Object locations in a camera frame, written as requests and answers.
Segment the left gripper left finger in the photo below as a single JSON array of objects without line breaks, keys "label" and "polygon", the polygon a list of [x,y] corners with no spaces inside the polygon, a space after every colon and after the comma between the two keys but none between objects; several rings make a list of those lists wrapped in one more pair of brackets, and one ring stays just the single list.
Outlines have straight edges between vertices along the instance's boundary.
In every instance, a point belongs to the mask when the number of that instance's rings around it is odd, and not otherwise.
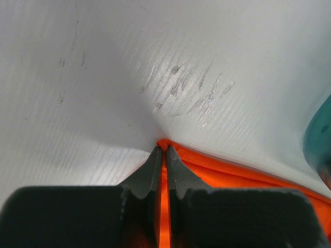
[{"label": "left gripper left finger", "polygon": [[1,247],[157,247],[162,149],[116,186],[34,186],[1,209]]}]

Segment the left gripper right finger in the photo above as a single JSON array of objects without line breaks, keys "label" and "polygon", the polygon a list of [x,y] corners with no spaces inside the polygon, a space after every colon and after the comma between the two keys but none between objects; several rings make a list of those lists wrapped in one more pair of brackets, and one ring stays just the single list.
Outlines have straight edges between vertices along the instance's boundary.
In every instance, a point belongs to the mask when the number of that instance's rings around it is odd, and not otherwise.
[{"label": "left gripper right finger", "polygon": [[329,247],[308,198],[288,188],[213,188],[166,152],[171,247]]}]

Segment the orange t shirt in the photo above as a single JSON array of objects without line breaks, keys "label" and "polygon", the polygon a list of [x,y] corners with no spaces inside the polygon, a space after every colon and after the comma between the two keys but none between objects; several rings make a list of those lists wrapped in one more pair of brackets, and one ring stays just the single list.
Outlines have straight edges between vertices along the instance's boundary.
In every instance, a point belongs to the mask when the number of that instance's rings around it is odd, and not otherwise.
[{"label": "orange t shirt", "polygon": [[[157,145],[166,152],[169,146],[175,148],[183,163],[202,178],[207,184],[216,188],[294,188],[303,192],[312,203],[317,217],[330,244],[330,198],[307,189],[299,184],[276,178],[250,168],[221,162],[206,155],[185,148],[169,139],[161,139]],[[158,247],[170,245],[170,210],[168,198],[168,169],[165,157],[162,159],[161,205]]]}]

